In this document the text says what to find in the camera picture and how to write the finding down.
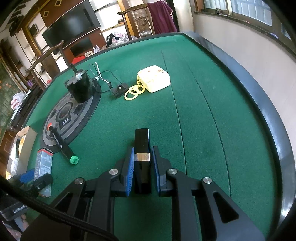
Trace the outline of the black lipstick tube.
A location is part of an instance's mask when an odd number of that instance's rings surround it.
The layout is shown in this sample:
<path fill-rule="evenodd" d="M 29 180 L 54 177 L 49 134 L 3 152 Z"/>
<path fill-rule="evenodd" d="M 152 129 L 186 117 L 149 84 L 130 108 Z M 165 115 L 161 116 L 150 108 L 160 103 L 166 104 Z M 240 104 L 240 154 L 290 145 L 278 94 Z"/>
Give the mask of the black lipstick tube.
<path fill-rule="evenodd" d="M 135 130 L 132 190 L 136 195 L 142 196 L 148 196 L 152 193 L 151 148 L 148 128 Z"/>

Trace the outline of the grey red glue box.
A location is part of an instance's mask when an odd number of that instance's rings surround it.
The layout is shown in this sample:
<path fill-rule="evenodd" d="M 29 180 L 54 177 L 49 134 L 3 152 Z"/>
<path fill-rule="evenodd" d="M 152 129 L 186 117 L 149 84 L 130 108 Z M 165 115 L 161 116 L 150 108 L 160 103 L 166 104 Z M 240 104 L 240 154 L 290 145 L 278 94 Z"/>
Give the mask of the grey red glue box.
<path fill-rule="evenodd" d="M 42 147 L 37 151 L 36 164 L 34 169 L 34 181 L 46 174 L 52 172 L 52 160 L 53 152 L 45 147 Z M 51 184 L 53 183 L 53 178 L 50 176 L 48 180 L 45 180 L 48 183 L 43 189 L 39 191 L 39 195 L 43 197 L 51 197 Z"/>

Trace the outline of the cardboard box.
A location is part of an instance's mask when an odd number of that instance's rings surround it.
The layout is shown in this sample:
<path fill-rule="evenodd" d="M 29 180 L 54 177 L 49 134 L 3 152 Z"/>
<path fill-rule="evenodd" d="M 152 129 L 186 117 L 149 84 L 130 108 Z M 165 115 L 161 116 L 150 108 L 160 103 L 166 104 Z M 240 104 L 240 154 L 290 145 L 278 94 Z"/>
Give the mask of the cardboard box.
<path fill-rule="evenodd" d="M 30 126 L 26 126 L 16 134 L 6 168 L 6 179 L 27 172 L 36 136 L 37 133 Z"/>

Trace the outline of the black marker green cap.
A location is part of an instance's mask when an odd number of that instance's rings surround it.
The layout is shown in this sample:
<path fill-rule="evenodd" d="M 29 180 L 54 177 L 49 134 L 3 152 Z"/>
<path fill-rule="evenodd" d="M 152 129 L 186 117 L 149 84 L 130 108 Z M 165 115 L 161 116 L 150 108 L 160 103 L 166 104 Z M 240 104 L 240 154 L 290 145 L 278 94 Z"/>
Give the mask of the black marker green cap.
<path fill-rule="evenodd" d="M 79 162 L 79 158 L 74 154 L 72 149 L 65 143 L 64 139 L 59 135 L 57 130 L 53 126 L 49 126 L 49 131 L 52 134 L 55 141 L 57 142 L 57 145 L 62 154 L 67 158 L 67 160 L 71 164 L 77 165 Z"/>

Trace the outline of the grey round table centre disc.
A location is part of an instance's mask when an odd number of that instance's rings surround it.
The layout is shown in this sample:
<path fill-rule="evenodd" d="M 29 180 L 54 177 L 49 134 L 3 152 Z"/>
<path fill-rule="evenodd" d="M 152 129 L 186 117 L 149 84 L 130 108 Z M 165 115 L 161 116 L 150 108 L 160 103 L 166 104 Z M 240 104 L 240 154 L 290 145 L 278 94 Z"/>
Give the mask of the grey round table centre disc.
<path fill-rule="evenodd" d="M 49 131 L 49 126 L 55 128 L 67 145 L 70 144 L 91 119 L 100 98 L 101 94 L 95 92 L 90 99 L 79 103 L 71 93 L 66 93 L 52 108 L 44 122 L 40 139 L 41 147 L 45 147 L 53 153 L 57 153 L 60 150 L 56 140 Z"/>

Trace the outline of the black small adapter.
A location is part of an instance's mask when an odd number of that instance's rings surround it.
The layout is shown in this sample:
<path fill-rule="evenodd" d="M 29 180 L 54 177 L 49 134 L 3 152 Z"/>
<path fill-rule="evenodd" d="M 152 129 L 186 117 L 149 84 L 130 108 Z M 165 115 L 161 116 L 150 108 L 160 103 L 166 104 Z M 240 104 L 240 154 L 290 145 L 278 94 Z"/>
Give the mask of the black small adapter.
<path fill-rule="evenodd" d="M 129 90 L 129 86 L 126 83 L 121 83 L 117 87 L 112 88 L 111 92 L 115 98 L 119 98 Z"/>

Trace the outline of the cream yellow small case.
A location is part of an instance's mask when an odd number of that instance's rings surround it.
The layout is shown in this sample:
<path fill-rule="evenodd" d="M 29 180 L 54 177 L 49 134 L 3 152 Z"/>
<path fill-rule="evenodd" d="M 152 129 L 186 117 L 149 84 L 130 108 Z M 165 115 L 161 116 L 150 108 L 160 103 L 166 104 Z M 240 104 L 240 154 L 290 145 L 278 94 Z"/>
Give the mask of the cream yellow small case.
<path fill-rule="evenodd" d="M 144 68 L 137 73 L 140 83 L 145 89 L 154 93 L 171 85 L 169 73 L 157 65 Z"/>

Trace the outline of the black cylindrical motor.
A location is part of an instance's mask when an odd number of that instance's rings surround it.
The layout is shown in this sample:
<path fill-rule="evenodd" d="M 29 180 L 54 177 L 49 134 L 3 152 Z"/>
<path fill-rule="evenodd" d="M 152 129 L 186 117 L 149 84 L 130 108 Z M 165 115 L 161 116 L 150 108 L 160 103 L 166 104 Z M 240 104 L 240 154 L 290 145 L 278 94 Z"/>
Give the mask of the black cylindrical motor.
<path fill-rule="evenodd" d="M 87 70 L 77 70 L 74 64 L 70 64 L 74 76 L 64 82 L 65 87 L 78 103 L 88 101 L 95 92 L 94 84 L 91 82 Z"/>

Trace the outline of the wooden chair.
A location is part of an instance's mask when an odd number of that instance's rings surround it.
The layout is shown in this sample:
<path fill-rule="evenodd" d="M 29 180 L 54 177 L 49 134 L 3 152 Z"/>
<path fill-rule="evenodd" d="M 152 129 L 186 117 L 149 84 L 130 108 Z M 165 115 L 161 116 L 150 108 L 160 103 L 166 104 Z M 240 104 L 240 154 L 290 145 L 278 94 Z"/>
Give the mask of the wooden chair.
<path fill-rule="evenodd" d="M 128 39 L 144 38 L 155 35 L 154 25 L 148 4 L 133 6 L 118 12 L 122 16 Z"/>

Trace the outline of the maroon cloth on chair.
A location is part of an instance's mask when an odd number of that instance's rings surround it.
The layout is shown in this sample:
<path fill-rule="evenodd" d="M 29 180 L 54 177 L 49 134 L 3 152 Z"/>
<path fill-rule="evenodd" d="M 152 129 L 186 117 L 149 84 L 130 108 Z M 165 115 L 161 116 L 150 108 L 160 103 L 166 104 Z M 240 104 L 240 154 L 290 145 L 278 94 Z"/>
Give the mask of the maroon cloth on chair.
<path fill-rule="evenodd" d="M 155 1 L 154 3 L 148 3 L 148 8 L 156 35 L 178 31 L 173 20 L 174 11 L 167 3 Z"/>

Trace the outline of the black television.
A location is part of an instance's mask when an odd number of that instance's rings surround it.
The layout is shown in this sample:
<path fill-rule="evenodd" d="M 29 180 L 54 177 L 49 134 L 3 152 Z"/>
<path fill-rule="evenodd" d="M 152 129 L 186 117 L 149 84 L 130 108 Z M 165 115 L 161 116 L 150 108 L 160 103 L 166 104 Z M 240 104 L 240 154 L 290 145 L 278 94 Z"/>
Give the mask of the black television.
<path fill-rule="evenodd" d="M 42 36 L 49 47 L 54 47 L 61 41 L 64 41 L 63 47 L 65 47 L 99 27 L 101 27 L 100 22 L 90 2 L 82 1 L 53 22 Z"/>

